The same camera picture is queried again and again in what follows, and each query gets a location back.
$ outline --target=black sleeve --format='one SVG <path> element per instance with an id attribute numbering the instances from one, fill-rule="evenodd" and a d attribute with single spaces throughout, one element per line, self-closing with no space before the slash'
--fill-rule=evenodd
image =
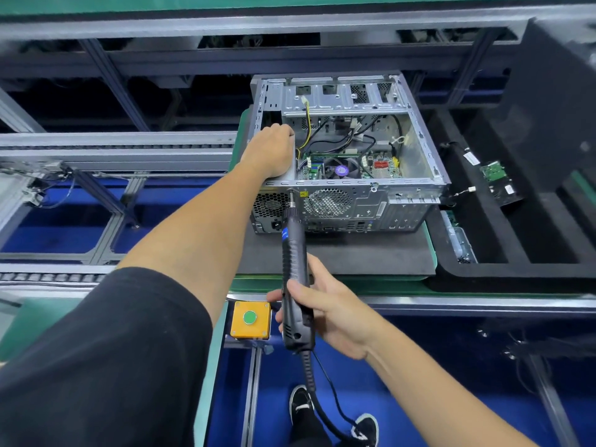
<path id="1" fill-rule="evenodd" d="M 0 369 L 0 445 L 192 445 L 212 331 L 173 279 L 114 271 Z"/>

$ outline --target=black electric screwdriver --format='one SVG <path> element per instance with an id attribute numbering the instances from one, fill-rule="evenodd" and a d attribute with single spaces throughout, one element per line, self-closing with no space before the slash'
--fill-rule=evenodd
<path id="1" fill-rule="evenodd" d="M 281 231 L 283 287 L 281 307 L 284 310 L 284 345 L 295 352 L 312 351 L 315 347 L 315 321 L 312 309 L 298 304 L 288 292 L 288 280 L 295 279 L 308 287 L 306 264 L 306 236 L 300 213 L 290 193 L 284 210 Z"/>
<path id="2" fill-rule="evenodd" d="M 315 385 L 315 376 L 310 360 L 310 352 L 315 347 L 315 317 L 311 308 L 299 304 L 292 298 L 287 287 L 288 280 L 290 279 L 295 279 L 306 287 L 309 286 L 308 266 L 306 262 L 306 235 L 300 219 L 300 212 L 296 207 L 294 195 L 292 193 L 290 193 L 288 207 L 284 210 L 284 221 L 282 226 L 281 247 L 283 283 L 281 308 L 284 311 L 284 345 L 288 350 L 300 354 L 306 378 L 306 389 L 310 395 L 312 405 L 327 428 L 341 440 L 346 440 L 354 445 L 365 446 L 367 445 L 365 441 L 347 436 L 333 425 L 323 411 L 317 398 L 317 386 Z"/>

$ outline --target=black shoe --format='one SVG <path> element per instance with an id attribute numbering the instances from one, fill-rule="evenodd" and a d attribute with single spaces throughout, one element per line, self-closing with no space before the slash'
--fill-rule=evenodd
<path id="1" fill-rule="evenodd" d="M 362 414 L 356 419 L 356 428 L 359 433 L 356 434 L 356 429 L 352 427 L 352 437 L 367 440 L 367 447 L 378 446 L 378 422 L 374 418 L 374 415 L 368 413 Z"/>
<path id="2" fill-rule="evenodd" d="M 292 425 L 294 425 L 294 416 L 296 413 L 298 411 L 303 411 L 304 409 L 315 411 L 315 408 L 312 406 L 310 395 L 306 390 L 306 386 L 301 384 L 296 386 L 290 394 L 290 419 L 292 420 Z"/>

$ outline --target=black pants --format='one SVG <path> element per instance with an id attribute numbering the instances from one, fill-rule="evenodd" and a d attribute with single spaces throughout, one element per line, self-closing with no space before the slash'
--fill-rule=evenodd
<path id="1" fill-rule="evenodd" d="M 311 409 L 301 409 L 296 413 L 290 433 L 290 447 L 332 447 L 323 424 Z M 361 446 L 359 442 L 341 441 L 336 447 Z"/>

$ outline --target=barcode sticker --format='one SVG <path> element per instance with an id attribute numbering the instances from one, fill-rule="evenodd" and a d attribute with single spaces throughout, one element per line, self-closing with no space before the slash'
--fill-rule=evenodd
<path id="1" fill-rule="evenodd" d="M 472 153 L 472 152 L 468 152 L 466 154 L 464 154 L 464 157 L 466 160 L 468 160 L 473 166 L 479 165 L 481 162 L 478 161 L 478 158 L 476 158 L 476 156 Z"/>
<path id="2" fill-rule="evenodd" d="M 383 210 L 385 210 L 385 205 L 387 205 L 387 202 L 381 202 L 381 205 L 377 210 L 377 216 L 381 216 L 383 214 Z"/>

